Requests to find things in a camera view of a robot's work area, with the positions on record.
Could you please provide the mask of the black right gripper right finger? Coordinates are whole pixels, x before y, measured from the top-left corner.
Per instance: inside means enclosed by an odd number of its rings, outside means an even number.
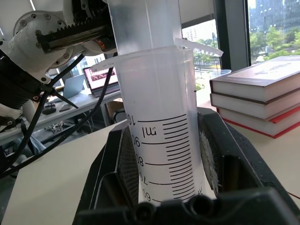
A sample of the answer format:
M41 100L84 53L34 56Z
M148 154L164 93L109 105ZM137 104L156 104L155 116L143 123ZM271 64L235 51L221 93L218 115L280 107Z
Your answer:
M209 108L197 109L197 121L204 172L215 194L270 186L270 168L246 137Z

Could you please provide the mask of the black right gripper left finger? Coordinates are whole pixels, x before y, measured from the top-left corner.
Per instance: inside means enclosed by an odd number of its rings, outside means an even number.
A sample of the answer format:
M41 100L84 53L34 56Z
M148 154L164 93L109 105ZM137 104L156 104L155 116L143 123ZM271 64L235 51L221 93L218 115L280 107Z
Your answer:
M80 210L138 204L139 175L127 124L116 125L92 163L80 198Z

